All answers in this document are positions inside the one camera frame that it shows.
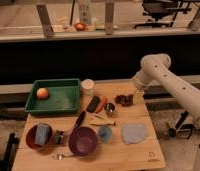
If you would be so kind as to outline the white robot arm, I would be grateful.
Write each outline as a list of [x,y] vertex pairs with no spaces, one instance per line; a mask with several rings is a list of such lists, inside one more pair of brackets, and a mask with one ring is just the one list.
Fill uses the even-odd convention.
[[[135,87],[144,91],[153,80],[158,81],[200,126],[200,90],[169,70],[170,56],[164,53],[146,55],[140,64],[141,69],[132,77]],[[200,171],[200,140],[193,171]]]

